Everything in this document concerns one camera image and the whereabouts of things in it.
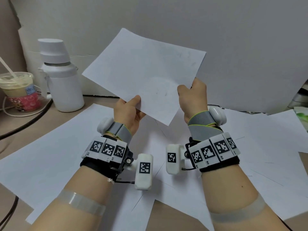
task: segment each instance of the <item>bottle neck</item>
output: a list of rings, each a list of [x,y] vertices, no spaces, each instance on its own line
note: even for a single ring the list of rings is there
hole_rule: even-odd
[[[47,62],[44,62],[44,64],[46,66],[68,66],[71,64],[71,62],[65,62],[65,63],[60,63],[60,64],[53,64],[53,63],[47,63]]]

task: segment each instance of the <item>blue label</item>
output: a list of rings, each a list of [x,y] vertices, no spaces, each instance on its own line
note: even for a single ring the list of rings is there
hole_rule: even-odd
[[[32,93],[36,92],[33,84],[31,84],[30,86],[26,87],[25,90],[26,90],[27,95],[31,95]]]

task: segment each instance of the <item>white thermos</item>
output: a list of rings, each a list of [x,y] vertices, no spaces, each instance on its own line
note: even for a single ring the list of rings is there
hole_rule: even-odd
[[[56,109],[73,112],[81,109],[84,100],[77,69],[70,62],[70,56],[63,40],[38,39],[43,64],[38,70],[41,74],[42,95],[49,89]]]

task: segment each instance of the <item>forearm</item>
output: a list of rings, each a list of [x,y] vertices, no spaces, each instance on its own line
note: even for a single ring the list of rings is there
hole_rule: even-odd
[[[102,174],[82,166],[64,189],[106,205],[112,185]],[[75,209],[56,198],[33,223],[30,231],[90,231],[97,229],[100,220],[101,216]]]
[[[258,191],[239,165],[231,165],[202,173],[206,204],[211,213],[230,213],[252,204]],[[256,215],[240,222],[220,223],[213,221],[216,231],[225,230],[288,230],[267,205]]]

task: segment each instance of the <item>gray wrist strap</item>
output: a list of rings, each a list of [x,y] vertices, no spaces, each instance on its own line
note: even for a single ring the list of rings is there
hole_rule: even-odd
[[[209,111],[203,111],[200,113],[197,113],[195,116],[193,116],[189,122],[188,125],[210,125],[210,124],[216,124],[213,117],[211,116]]]
[[[127,143],[127,145],[129,145],[132,140],[132,134],[122,123],[113,122],[107,132],[117,136],[121,141]]]
[[[98,202],[89,199],[83,195],[76,194],[63,189],[57,197],[62,203],[69,204],[71,207],[90,213],[96,216],[102,216],[106,209],[106,206],[99,204]]]
[[[250,205],[245,208],[228,212],[228,213],[211,213],[212,221],[217,223],[235,223],[248,220],[260,214],[265,208],[265,201],[259,194],[258,198]]]
[[[189,125],[190,134],[193,140],[204,141],[209,138],[220,135],[223,132],[217,128],[204,126],[204,125]]]

